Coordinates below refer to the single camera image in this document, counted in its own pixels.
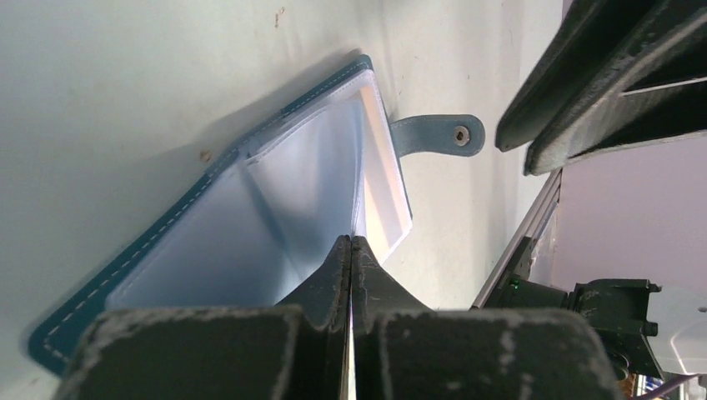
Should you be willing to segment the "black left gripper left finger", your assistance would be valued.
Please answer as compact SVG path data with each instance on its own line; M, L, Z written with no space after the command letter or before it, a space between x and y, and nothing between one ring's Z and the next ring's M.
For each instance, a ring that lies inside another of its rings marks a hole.
M272 307L105 312L58 399L344 399L352 239Z

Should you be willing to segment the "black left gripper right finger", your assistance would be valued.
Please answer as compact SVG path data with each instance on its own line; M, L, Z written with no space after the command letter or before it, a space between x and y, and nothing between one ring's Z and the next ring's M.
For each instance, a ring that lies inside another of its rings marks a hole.
M351 305L360 399L620 399L599 337L560 309L434 311L354 237Z

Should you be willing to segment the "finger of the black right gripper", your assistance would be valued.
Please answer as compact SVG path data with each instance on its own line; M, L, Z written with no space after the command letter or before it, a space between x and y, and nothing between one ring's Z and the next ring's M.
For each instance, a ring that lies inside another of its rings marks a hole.
M535 140L651 8L651 1L571 2L558 32L501 117L496 148L507 152Z
M705 134L706 4L651 2L574 102L525 143L525 174Z

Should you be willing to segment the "orange striped card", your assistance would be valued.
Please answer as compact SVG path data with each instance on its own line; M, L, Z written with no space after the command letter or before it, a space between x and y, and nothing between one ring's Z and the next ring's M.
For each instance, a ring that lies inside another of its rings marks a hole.
M363 212L356 234L367 239L374 256L383 263L409 235L413 227L399 158L375 75L358 75L361 87L355 98L363 105L361 184Z

